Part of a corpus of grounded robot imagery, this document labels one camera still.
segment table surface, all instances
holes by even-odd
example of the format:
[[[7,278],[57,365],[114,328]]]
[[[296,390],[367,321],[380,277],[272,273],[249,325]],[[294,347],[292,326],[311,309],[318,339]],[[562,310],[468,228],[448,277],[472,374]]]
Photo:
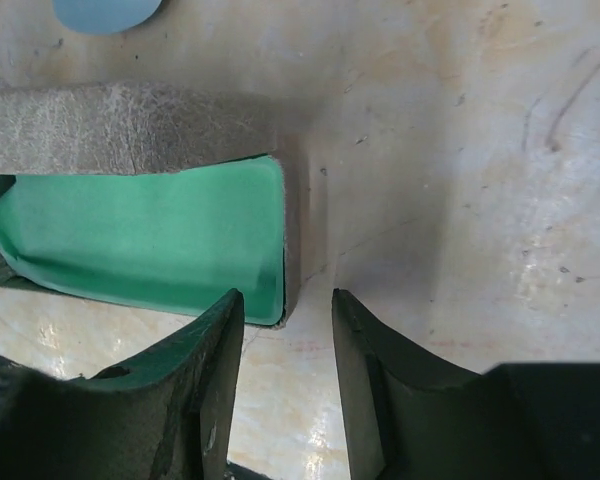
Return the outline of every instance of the table surface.
[[[247,328],[230,458],[346,479],[333,287],[436,354],[600,360],[600,0],[165,0],[86,36],[0,0],[0,88],[265,93],[301,162],[304,286]],[[190,318],[0,290],[0,354],[85,376]]]

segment light blue round object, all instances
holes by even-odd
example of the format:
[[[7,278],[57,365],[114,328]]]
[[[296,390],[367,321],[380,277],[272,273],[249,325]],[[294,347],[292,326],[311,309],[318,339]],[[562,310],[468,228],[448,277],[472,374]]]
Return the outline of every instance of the light blue round object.
[[[162,0],[53,0],[62,24],[76,32],[108,35],[135,27],[153,15]]]

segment dark spot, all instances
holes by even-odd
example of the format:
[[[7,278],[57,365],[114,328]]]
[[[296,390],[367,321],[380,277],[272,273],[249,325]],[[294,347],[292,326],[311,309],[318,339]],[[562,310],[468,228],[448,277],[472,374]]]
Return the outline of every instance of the dark spot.
[[[131,370],[129,370],[128,368],[122,367],[120,365],[114,365],[113,367],[105,368],[93,378],[97,378],[99,380],[103,380],[106,378],[118,378],[124,377],[125,375],[129,375],[130,373]]]

